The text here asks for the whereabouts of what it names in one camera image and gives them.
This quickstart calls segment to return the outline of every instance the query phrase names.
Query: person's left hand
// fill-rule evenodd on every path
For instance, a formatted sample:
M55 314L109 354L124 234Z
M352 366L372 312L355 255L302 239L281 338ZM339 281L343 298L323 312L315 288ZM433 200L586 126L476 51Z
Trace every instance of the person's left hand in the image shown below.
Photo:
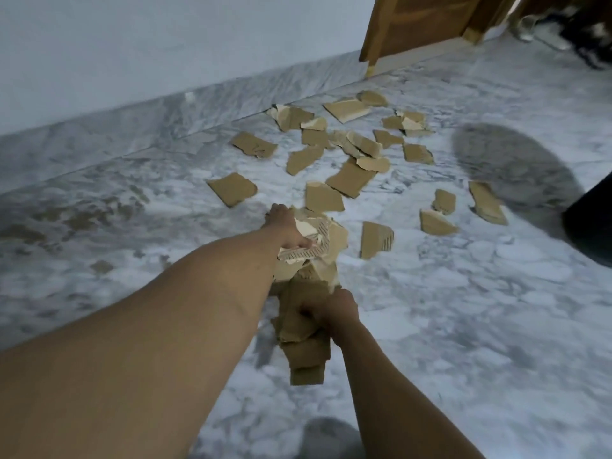
M287 250L312 246L312 240L302 236L297 230L295 217L284 204L272 204L270 212L266 214L266 226L277 228L279 232L282 232L281 246Z

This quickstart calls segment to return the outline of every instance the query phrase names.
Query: white marble floor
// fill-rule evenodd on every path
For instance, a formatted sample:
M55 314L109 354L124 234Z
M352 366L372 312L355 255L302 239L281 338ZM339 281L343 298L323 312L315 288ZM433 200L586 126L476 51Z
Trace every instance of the white marble floor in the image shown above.
M559 226L560 211L612 171L610 73L501 38L298 105L329 117L321 103L364 88L426 113L437 132L422 139L435 166L387 150L392 170L337 216L351 234L341 282L365 324L488 458L612 456L612 270L574 250ZM330 121L368 133L389 114ZM239 129L279 149L247 157L227 143ZM260 114L0 196L0 347L117 301L203 243L256 228L272 202L301 206L305 182L346 158L328 151L291 177L287 156L301 147L297 131L280 133ZM230 210L205 180L232 171L259 193ZM472 178L492 183L508 227L470 212ZM458 195L455 236L419 231L436 188ZM392 252L358 259L364 220L394 228ZM112 270L96 272L96 261ZM274 312L272 300L193 457L359 457L340 352L325 385L290 387L267 322Z

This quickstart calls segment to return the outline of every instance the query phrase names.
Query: person's right arm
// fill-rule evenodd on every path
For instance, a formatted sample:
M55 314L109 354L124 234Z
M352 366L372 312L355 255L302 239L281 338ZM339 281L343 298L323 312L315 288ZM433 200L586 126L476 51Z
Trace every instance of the person's right arm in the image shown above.
M395 368L359 321L344 289L324 303L305 303L342 349L359 432L369 458L484 459L457 427Z

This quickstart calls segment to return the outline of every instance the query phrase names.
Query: hand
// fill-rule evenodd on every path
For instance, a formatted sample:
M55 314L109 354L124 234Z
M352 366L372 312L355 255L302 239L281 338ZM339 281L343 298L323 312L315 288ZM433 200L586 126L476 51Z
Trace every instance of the hand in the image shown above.
M282 232L281 246L287 250L312 246L312 240L307 239L297 230L295 217L284 204L272 204L270 212L266 214L266 226L277 228L279 232Z
M300 310L329 332L338 346L341 333L350 325L359 323L359 310L353 293L344 288L337 288L323 302L305 302Z

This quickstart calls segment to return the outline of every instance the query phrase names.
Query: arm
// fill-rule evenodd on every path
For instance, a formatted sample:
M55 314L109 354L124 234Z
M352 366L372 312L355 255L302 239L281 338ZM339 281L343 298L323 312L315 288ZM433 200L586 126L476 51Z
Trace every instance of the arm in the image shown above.
M359 432L368 457L484 459L451 421L397 370L359 321L353 295L305 303L342 349Z
M183 458L253 338L279 248L309 245L274 205L116 305L0 354L10 458Z

